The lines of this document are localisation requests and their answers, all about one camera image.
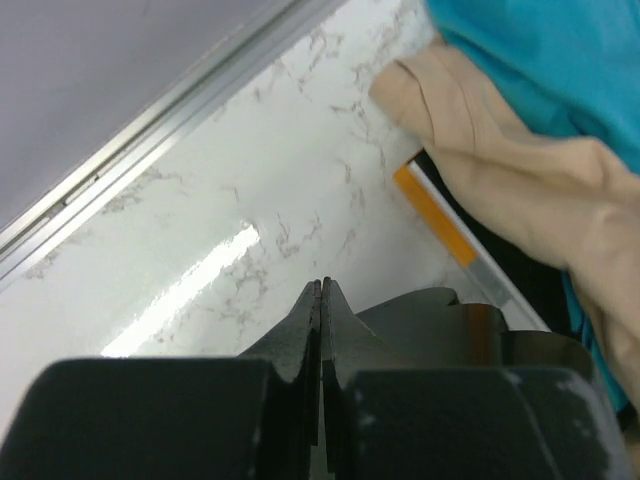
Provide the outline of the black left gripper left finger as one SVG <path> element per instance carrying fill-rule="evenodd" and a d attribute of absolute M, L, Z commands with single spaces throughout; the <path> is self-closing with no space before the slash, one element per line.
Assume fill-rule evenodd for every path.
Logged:
<path fill-rule="evenodd" d="M 17 412 L 21 479 L 305 479 L 321 284 L 236 357 L 56 362 Z"/>

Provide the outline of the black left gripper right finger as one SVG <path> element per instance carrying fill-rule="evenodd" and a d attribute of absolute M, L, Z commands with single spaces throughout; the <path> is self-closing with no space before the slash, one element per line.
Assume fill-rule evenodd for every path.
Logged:
<path fill-rule="evenodd" d="M 321 296 L 328 470 L 338 479 L 629 479 L 596 366 L 576 340 L 512 330 L 448 288 L 360 314 Z"/>

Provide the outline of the beige t shirt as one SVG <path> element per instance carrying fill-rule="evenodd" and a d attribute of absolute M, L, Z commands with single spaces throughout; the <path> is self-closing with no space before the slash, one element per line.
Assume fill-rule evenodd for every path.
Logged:
<path fill-rule="evenodd" d="M 639 398 L 639 179 L 592 137 L 533 133 L 457 48 L 389 63 L 369 94 L 417 136 L 458 203 L 564 270 L 614 378 Z"/>

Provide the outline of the teal t shirt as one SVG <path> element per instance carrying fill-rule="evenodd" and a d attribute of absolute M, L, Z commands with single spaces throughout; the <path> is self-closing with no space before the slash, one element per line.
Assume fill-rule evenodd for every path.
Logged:
<path fill-rule="evenodd" d="M 639 5 L 635 1 L 433 1 L 444 43 L 492 81 L 535 134 L 592 137 L 639 179 Z M 637 406 L 607 366 L 563 273 L 572 330 L 616 409 Z"/>

